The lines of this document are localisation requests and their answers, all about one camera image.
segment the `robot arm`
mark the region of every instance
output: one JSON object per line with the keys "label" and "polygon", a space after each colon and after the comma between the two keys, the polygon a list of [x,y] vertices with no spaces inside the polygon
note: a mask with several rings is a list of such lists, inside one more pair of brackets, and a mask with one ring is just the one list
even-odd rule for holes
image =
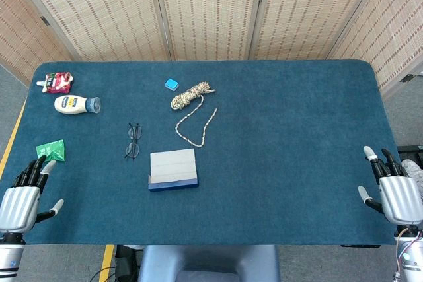
{"label": "robot arm", "polygon": [[42,170],[46,156],[32,161],[7,189],[0,205],[0,282],[10,282],[16,276],[25,241],[23,235],[36,223],[57,215],[63,206],[59,200],[49,211],[38,213],[38,202],[48,176],[56,164],[53,160]]}
{"label": "robot arm", "polygon": [[400,281],[402,267],[408,282],[423,281],[423,232],[417,227],[423,221],[423,203],[417,183],[408,177],[405,169],[397,164],[387,149],[382,149],[387,162],[380,160],[370,147],[364,147],[366,159],[370,161],[376,183],[379,186],[381,203],[369,196],[363,186],[358,193],[370,208],[384,214],[397,225],[395,233],[397,271],[394,282]]}

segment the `green wrapper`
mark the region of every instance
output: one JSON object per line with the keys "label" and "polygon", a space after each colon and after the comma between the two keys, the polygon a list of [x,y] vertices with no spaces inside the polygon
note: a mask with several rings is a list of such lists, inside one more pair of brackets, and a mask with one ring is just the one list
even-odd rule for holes
{"label": "green wrapper", "polygon": [[49,142],[45,145],[38,145],[36,146],[36,150],[38,158],[42,155],[46,155],[46,161],[65,161],[65,142],[63,140]]}

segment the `gray floor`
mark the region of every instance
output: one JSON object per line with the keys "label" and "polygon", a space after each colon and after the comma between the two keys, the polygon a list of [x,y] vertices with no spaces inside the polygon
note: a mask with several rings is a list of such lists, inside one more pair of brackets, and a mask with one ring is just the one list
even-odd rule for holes
{"label": "gray floor", "polygon": [[[0,69],[0,153],[26,96],[22,86]],[[423,78],[415,78],[385,103],[399,145],[423,143],[422,99]],[[27,246],[17,281],[88,282],[101,268],[103,252],[104,246]],[[285,282],[386,282],[392,280],[395,270],[392,246],[380,249],[281,246],[279,255]]]}

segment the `small blue object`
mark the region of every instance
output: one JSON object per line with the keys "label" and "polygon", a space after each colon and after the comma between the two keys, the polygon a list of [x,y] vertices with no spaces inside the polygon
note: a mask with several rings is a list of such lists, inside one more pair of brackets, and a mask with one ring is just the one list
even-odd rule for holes
{"label": "small blue object", "polygon": [[165,83],[165,86],[167,88],[169,88],[170,90],[175,91],[176,89],[178,89],[179,83],[176,82],[176,81],[174,81],[174,80],[172,80],[172,79],[168,79],[167,82]]}

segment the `rope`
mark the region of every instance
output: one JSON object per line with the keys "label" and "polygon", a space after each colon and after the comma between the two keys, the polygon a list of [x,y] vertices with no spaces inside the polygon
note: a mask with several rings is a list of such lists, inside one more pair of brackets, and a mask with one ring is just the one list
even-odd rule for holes
{"label": "rope", "polygon": [[199,105],[193,110],[191,111],[188,115],[186,115],[185,117],[183,117],[181,120],[179,120],[179,122],[176,124],[175,126],[175,131],[178,134],[179,137],[183,138],[185,141],[187,141],[189,144],[200,148],[204,145],[204,139],[206,138],[206,129],[207,126],[209,126],[209,123],[213,120],[214,116],[216,115],[217,112],[217,108],[214,110],[213,114],[211,115],[211,117],[209,118],[209,120],[206,122],[206,124],[203,127],[203,137],[202,137],[202,142],[201,144],[197,145],[196,143],[192,142],[191,140],[189,140],[187,137],[183,136],[180,134],[178,127],[179,125],[189,116],[191,116],[194,112],[197,111],[198,108],[200,108],[203,104],[204,101],[204,97],[202,94],[209,94],[211,92],[215,92],[214,89],[210,89],[209,83],[207,82],[201,82],[196,86],[191,87],[190,89],[188,89],[186,92],[176,96],[174,99],[172,99],[171,102],[171,108],[173,110],[177,110],[177,109],[183,109],[185,106],[189,105],[190,102],[195,99],[195,98],[201,98],[201,103],[199,103]]}

